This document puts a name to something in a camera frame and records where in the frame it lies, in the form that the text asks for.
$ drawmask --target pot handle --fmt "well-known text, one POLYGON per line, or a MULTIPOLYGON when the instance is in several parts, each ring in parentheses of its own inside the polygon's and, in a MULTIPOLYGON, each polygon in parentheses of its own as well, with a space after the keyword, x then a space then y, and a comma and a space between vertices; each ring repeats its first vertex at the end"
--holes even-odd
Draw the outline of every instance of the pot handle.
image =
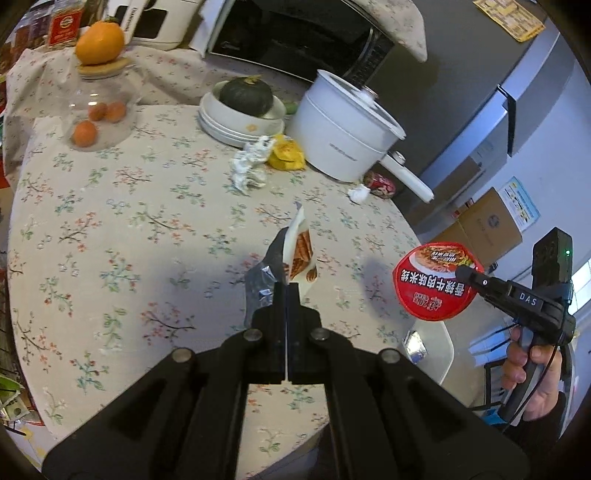
POLYGON ((148 0, 130 0, 123 20, 121 20, 121 29, 125 36, 125 45, 129 45, 131 39, 134 37, 135 27, 138 25, 139 18, 144 12, 144 8, 148 5, 148 0))
MULTIPOLYGON (((400 154, 400 152, 396 152, 394 155, 396 155, 397 158, 400 158, 402 163, 404 163, 404 157, 402 154, 400 154)), ((421 179, 419 179, 408 168, 402 166, 400 161, 396 160, 394 157, 386 155, 379 162, 390 172, 392 172, 402 183, 410 188, 425 203, 429 203, 435 197, 431 189, 421 179)))

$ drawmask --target window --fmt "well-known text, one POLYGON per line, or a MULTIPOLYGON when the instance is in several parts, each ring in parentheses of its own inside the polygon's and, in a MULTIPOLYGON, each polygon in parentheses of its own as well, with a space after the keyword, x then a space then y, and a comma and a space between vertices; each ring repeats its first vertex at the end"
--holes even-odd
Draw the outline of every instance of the window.
POLYGON ((574 314, 591 300, 591 260, 587 261, 573 274, 573 302, 569 313, 574 314))

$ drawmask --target crumpled paper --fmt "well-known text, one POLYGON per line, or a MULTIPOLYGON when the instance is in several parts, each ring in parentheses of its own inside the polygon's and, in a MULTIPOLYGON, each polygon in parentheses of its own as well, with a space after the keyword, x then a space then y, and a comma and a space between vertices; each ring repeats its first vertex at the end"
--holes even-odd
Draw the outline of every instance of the crumpled paper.
POLYGON ((244 195, 248 195, 250 187, 259 189, 267 184, 263 165, 271 155, 275 142, 275 139, 263 135, 256 143, 247 143, 244 150, 236 152, 230 161, 232 184, 244 195))

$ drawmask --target pumpkin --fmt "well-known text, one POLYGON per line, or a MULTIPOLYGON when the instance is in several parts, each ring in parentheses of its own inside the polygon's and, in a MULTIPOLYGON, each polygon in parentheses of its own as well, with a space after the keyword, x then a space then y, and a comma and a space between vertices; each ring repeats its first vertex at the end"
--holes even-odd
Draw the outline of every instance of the pumpkin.
POLYGON ((219 100, 238 112, 262 116, 273 106, 273 92, 260 75, 239 77, 222 87, 219 100))

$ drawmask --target red lid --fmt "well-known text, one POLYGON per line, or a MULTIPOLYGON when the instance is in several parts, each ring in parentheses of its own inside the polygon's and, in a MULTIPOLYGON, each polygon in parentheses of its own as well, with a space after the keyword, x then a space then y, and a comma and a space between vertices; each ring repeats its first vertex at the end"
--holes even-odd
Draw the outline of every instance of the red lid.
POLYGON ((484 271, 462 244, 436 242, 412 250, 392 272, 402 306, 416 318, 432 322, 464 311, 476 291, 456 280, 458 265, 484 271))

